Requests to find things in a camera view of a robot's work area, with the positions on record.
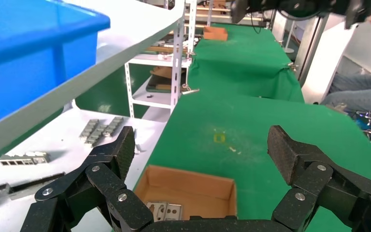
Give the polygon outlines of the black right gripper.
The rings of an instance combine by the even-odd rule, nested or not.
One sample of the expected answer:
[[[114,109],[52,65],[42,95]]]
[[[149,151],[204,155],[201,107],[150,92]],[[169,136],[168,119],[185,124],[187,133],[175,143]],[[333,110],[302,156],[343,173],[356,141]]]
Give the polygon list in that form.
[[[278,10],[289,16],[304,18],[320,13],[345,14],[345,28],[361,23],[371,16],[371,0],[254,0],[253,11]],[[251,13],[251,0],[233,0],[230,6],[231,22],[239,23]]]

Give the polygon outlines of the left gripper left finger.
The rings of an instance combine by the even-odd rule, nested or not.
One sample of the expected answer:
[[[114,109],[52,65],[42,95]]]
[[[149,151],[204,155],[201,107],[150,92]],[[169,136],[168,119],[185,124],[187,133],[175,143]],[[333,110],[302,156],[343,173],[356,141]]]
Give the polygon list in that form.
[[[153,215],[125,184],[134,150],[134,130],[124,126],[113,142],[93,148],[78,168],[36,192],[21,231],[69,232],[93,209],[116,232],[144,230]]]

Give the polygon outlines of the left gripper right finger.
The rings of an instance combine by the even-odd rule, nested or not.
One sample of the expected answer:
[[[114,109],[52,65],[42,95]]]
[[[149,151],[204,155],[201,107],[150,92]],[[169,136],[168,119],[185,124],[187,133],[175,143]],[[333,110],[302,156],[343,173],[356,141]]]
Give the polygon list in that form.
[[[354,232],[371,232],[371,180],[333,162],[317,146],[293,140],[278,125],[269,129],[268,154],[290,186],[272,220],[303,232],[323,207]]]

